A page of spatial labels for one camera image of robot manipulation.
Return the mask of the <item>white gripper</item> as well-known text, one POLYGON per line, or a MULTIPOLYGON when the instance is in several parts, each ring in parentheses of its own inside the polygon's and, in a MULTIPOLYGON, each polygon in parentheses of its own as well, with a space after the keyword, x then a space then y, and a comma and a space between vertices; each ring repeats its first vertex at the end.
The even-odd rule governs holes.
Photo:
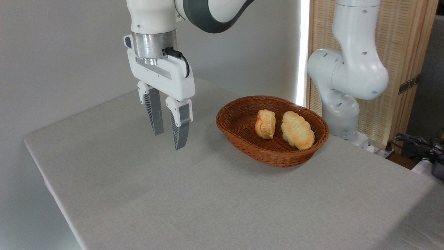
POLYGON ((127 56, 137 84, 140 103, 147 110, 155 135, 164 132, 160 92, 169 97, 165 104, 170 110, 174 148, 183 148, 187 143, 190 123, 193 122, 192 101, 196 93, 193 72, 187 63, 168 56, 157 60, 157 65, 146 64, 135 55, 130 35, 124 36, 127 56))

